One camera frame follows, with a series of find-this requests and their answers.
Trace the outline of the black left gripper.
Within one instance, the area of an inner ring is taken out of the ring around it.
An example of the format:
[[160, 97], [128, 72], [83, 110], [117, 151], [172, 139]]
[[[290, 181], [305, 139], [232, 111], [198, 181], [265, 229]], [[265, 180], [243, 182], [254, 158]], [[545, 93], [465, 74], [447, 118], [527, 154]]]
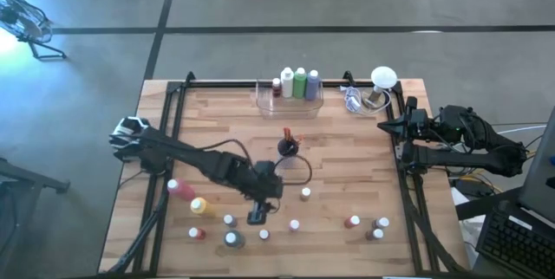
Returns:
[[284, 182], [279, 176], [263, 176], [242, 184], [242, 193], [247, 199], [255, 200], [247, 215], [248, 224], [265, 224], [267, 217], [267, 198], [280, 199], [283, 196]]

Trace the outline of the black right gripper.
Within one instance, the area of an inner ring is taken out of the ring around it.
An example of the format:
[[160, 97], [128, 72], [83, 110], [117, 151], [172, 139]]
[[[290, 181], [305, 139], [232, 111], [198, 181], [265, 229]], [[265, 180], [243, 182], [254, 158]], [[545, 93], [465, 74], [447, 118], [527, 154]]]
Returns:
[[406, 102], [405, 118], [399, 117], [377, 124], [385, 133], [407, 140], [436, 140], [433, 134], [432, 121], [424, 108], [417, 107], [418, 100], [409, 96]]

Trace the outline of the lavender plastic cup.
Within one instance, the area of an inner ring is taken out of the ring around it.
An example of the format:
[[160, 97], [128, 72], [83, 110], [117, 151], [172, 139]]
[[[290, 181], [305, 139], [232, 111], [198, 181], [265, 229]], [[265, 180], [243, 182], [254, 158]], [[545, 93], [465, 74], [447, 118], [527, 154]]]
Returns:
[[277, 151], [282, 158], [293, 157], [298, 154], [299, 142], [295, 139], [282, 138], [277, 143]]

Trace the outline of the large blue paint bottle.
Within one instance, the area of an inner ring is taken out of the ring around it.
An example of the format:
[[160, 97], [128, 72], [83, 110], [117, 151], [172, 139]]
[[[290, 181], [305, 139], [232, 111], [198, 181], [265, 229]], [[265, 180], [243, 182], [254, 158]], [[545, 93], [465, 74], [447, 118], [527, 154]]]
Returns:
[[317, 98], [320, 86], [320, 76], [317, 70], [313, 69], [307, 74], [304, 97], [307, 101], [313, 101]]

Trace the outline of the large green paint bottle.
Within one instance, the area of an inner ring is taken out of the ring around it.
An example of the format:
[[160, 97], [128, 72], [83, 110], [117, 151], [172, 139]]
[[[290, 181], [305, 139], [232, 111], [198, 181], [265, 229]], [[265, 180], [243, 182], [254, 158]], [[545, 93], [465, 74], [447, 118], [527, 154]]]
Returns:
[[307, 82], [307, 73], [304, 68], [298, 68], [293, 78], [293, 96], [297, 99], [303, 99], [305, 95]]

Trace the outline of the large white paint bottle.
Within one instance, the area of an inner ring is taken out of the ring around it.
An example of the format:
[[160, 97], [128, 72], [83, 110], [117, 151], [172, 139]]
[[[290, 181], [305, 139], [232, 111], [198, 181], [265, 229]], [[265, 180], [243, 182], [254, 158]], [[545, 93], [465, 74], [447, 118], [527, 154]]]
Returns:
[[293, 96], [294, 75], [294, 72], [289, 67], [284, 68], [280, 74], [282, 96], [284, 98], [291, 98]]

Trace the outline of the large teal paint bottle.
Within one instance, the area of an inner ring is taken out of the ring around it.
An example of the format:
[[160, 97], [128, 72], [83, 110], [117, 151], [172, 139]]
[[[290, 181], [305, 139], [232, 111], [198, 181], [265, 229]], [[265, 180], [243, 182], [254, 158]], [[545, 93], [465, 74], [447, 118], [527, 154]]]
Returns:
[[230, 248], [240, 249], [245, 245], [245, 237], [237, 230], [228, 230], [224, 235], [224, 243]]

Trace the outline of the large yellow paint bottle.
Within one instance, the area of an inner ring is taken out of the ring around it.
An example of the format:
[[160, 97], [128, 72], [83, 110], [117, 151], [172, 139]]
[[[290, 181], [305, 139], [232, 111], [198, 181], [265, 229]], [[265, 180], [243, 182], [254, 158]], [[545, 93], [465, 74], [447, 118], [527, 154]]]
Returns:
[[216, 211], [213, 206], [202, 197], [197, 197], [191, 201], [190, 210], [193, 214], [200, 217], [216, 216]]

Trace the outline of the white mushroom lamp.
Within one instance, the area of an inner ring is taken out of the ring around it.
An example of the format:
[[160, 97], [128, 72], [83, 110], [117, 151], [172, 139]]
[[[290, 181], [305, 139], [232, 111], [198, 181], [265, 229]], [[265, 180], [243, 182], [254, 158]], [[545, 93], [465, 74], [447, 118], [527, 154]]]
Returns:
[[397, 74], [390, 67], [380, 66], [371, 72], [370, 78], [374, 86], [369, 95], [362, 98], [362, 101], [369, 108], [378, 108], [383, 104], [382, 96], [397, 83]]

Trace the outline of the black power brick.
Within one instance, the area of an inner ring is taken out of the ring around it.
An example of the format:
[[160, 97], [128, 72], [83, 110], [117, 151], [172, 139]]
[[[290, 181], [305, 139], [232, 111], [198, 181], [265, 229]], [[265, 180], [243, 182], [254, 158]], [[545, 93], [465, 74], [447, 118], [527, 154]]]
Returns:
[[473, 198], [489, 197], [494, 194], [494, 189], [491, 186], [471, 178], [456, 180], [455, 188], [463, 195]]

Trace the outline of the clear plastic bin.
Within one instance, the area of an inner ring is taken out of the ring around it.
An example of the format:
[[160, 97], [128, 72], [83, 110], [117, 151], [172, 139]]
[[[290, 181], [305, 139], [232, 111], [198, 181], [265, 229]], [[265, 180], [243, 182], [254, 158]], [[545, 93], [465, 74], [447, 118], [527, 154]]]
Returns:
[[295, 97], [274, 97], [272, 81], [256, 80], [256, 105], [260, 114], [272, 120], [315, 119], [324, 104], [323, 84], [317, 87], [314, 100], [297, 99]]

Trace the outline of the black desk beam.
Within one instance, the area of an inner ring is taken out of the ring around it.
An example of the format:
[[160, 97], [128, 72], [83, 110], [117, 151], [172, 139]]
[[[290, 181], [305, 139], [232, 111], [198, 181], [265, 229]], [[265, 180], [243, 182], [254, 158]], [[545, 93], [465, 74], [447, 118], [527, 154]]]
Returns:
[[455, 206], [457, 217], [460, 221], [489, 213], [499, 202], [515, 202], [520, 194], [521, 187], [513, 188], [489, 197], [483, 197]]

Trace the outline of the black keyboard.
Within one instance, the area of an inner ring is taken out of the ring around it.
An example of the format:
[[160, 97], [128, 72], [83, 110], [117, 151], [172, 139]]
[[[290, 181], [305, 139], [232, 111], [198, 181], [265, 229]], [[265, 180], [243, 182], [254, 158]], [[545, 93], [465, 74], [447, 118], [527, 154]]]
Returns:
[[507, 201], [486, 215], [477, 251], [528, 279], [555, 279], [555, 228]]

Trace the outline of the black metal stand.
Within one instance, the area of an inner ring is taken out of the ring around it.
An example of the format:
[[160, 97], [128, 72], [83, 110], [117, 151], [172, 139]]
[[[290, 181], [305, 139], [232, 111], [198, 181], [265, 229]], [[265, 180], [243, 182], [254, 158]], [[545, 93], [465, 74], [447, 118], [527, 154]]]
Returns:
[[69, 187], [69, 181], [32, 172], [0, 158], [0, 279], [14, 260], [42, 190], [51, 188], [65, 193]]

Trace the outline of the black floor fan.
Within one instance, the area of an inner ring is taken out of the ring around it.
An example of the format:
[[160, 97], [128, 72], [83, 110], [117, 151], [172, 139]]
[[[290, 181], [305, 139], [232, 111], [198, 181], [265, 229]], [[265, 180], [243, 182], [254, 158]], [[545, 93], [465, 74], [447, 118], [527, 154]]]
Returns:
[[67, 58], [62, 50], [47, 45], [53, 36], [52, 22], [26, 0], [0, 0], [0, 28], [26, 43], [37, 60]]

